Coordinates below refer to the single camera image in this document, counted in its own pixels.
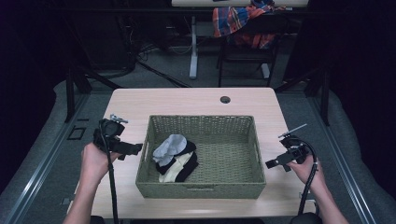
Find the hand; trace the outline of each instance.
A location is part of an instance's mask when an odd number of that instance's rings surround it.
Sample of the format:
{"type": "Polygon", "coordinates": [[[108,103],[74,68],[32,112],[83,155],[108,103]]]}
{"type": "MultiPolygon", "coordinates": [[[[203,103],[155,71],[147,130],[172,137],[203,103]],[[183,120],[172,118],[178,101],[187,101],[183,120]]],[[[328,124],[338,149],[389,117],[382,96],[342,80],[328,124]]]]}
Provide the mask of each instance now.
{"type": "MultiPolygon", "coordinates": [[[[287,163],[287,165],[297,174],[299,179],[306,183],[309,175],[311,174],[312,165],[314,164],[314,159],[312,155],[308,155],[302,164],[298,164],[294,161],[287,163]]],[[[319,189],[326,186],[323,168],[318,160],[317,172],[315,173],[314,179],[311,183],[311,189],[319,189]]]]}
{"type": "MultiPolygon", "coordinates": [[[[120,155],[120,153],[110,152],[111,161],[113,162],[120,155]]],[[[107,154],[101,151],[94,143],[89,143],[81,151],[81,158],[80,182],[99,185],[108,171],[107,154]]]]}

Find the finger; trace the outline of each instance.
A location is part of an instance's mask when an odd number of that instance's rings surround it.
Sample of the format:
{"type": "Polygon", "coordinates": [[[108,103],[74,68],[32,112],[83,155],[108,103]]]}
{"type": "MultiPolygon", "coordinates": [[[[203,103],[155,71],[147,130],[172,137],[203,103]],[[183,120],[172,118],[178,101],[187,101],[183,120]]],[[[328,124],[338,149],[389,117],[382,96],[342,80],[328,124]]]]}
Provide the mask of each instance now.
{"type": "Polygon", "coordinates": [[[110,153],[110,158],[112,161],[114,161],[116,158],[118,158],[119,156],[121,156],[122,154],[118,153],[118,152],[111,152],[110,153]]]}
{"type": "Polygon", "coordinates": [[[295,161],[290,161],[288,163],[286,163],[289,167],[295,167],[295,165],[297,165],[297,163],[295,161]]]}

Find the fabric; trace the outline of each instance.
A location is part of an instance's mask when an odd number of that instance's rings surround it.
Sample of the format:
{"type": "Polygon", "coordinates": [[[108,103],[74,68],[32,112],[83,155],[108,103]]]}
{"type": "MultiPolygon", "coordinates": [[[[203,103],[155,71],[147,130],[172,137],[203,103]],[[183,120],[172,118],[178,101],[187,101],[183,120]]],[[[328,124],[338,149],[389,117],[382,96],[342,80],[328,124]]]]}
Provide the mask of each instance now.
{"type": "Polygon", "coordinates": [[[175,182],[184,182],[199,165],[197,160],[196,153],[193,153],[189,161],[183,166],[183,169],[177,174],[175,182]]]}
{"type": "Polygon", "coordinates": [[[176,154],[186,148],[187,139],[181,134],[171,134],[163,143],[152,153],[153,159],[160,166],[168,164],[176,154]]]}
{"type": "Polygon", "coordinates": [[[186,153],[179,157],[175,157],[175,163],[166,171],[165,175],[160,175],[160,182],[175,182],[177,175],[183,170],[184,165],[189,161],[194,152],[186,153]]]}
{"type": "Polygon", "coordinates": [[[164,166],[160,166],[160,164],[158,162],[156,162],[155,163],[155,168],[157,169],[158,172],[160,172],[160,174],[165,175],[166,171],[169,168],[171,168],[171,166],[175,163],[175,161],[176,161],[175,157],[181,156],[181,155],[186,154],[186,153],[193,152],[196,148],[197,147],[196,147],[196,145],[193,142],[187,140],[186,147],[181,152],[179,152],[176,155],[174,155],[174,158],[172,158],[172,160],[168,164],[166,164],[164,166]]]}
{"type": "Polygon", "coordinates": [[[236,46],[251,46],[253,49],[268,49],[276,34],[239,34],[235,33],[252,20],[264,13],[281,10],[283,7],[274,7],[274,1],[251,0],[248,7],[216,7],[213,10],[214,37],[228,36],[229,44],[236,46]]]}

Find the wooden tabletop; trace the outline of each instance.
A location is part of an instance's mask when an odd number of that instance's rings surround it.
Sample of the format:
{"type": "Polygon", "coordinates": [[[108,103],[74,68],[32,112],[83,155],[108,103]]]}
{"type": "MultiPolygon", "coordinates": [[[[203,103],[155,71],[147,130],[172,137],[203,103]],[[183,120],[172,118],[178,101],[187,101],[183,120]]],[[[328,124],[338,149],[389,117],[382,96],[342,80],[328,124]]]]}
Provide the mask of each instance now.
{"type": "MultiPolygon", "coordinates": [[[[110,114],[129,120],[120,139],[132,144],[145,141],[150,115],[253,116],[262,161],[286,152],[277,137],[288,129],[276,95],[269,88],[119,89],[114,91],[104,117],[110,114]],[[222,96],[230,97],[231,102],[222,103],[222,96]]],[[[299,193],[304,189],[294,172],[286,173],[282,166],[269,170],[264,165],[267,184],[257,200],[145,199],[135,185],[139,160],[140,154],[114,162],[119,218],[295,216],[299,193]]],[[[314,211],[313,204],[307,203],[305,211],[314,211]]],[[[92,214],[113,216],[108,175],[96,192],[92,214]]]]}

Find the wicker basket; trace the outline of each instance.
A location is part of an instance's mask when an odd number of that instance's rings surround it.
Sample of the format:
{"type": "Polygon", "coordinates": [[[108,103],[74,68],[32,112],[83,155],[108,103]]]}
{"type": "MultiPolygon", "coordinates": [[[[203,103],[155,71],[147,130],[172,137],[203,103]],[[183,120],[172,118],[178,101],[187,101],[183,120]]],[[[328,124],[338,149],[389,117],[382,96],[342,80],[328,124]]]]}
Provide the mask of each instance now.
{"type": "Polygon", "coordinates": [[[150,116],[136,177],[145,198],[257,199],[265,187],[254,118],[150,116]],[[183,183],[161,183],[153,151],[172,133],[192,141],[199,165],[183,183]]]}

